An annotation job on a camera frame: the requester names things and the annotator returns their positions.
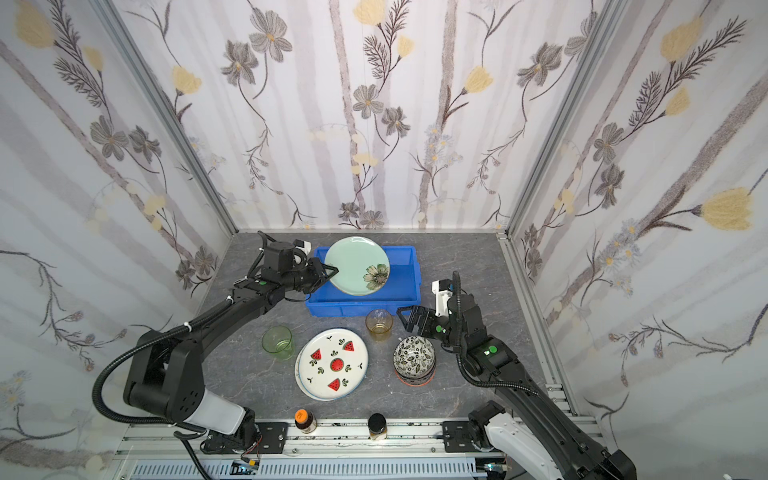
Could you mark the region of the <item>green floral plate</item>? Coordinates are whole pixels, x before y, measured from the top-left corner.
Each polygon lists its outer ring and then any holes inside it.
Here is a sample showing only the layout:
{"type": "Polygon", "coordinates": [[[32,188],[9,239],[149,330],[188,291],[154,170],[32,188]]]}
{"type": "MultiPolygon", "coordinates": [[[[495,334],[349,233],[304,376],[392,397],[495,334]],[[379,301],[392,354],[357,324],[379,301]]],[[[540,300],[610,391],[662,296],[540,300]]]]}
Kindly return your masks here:
{"type": "Polygon", "coordinates": [[[330,279],[341,292],[367,296],[381,290],[390,275],[390,261],[376,242],[360,236],[343,238],[326,252],[324,263],[338,272],[330,279]]]}

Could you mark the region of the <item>watermelon pattern white plate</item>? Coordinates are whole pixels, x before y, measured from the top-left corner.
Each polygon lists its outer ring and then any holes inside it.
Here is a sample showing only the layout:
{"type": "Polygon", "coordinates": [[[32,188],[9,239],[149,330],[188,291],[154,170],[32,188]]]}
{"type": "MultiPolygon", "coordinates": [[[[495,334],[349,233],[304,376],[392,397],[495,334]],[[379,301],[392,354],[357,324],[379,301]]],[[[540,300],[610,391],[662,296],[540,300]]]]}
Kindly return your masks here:
{"type": "Polygon", "coordinates": [[[294,377],[300,390],[318,401],[351,394],[365,379],[369,352],[365,341],[344,328],[325,330],[300,350],[294,377]]]}

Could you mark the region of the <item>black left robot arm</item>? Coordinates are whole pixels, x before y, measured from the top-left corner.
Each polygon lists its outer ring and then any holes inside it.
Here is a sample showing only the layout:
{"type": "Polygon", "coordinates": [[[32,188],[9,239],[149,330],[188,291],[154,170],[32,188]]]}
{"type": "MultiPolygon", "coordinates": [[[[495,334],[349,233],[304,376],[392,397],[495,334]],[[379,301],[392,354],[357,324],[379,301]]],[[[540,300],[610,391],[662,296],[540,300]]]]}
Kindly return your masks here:
{"type": "Polygon", "coordinates": [[[236,435],[246,426],[247,410],[207,388],[205,359],[241,327],[285,300],[287,293],[310,295],[337,272],[310,255],[303,241],[264,236],[256,260],[224,300],[168,331],[145,333],[135,347],[104,368],[93,385],[94,408],[118,423],[178,425],[236,435]],[[114,411],[104,398],[107,380],[123,364],[130,366],[123,401],[143,411],[141,417],[114,411]]]}

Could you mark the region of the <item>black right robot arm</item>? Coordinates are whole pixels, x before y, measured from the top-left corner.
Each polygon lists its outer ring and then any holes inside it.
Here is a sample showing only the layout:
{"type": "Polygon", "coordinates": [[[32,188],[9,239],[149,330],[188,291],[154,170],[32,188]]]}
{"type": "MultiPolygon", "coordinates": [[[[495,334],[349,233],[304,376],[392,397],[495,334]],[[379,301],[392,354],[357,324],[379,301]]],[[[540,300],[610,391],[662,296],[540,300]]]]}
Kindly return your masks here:
{"type": "Polygon", "coordinates": [[[401,307],[406,331],[435,339],[455,355],[462,377],[491,389],[511,410],[490,402],[473,412],[480,438],[505,453],[535,479],[635,479],[637,469],[622,450],[594,440],[536,384],[517,354],[487,332],[479,305],[469,294],[446,301],[446,312],[401,307]]]}

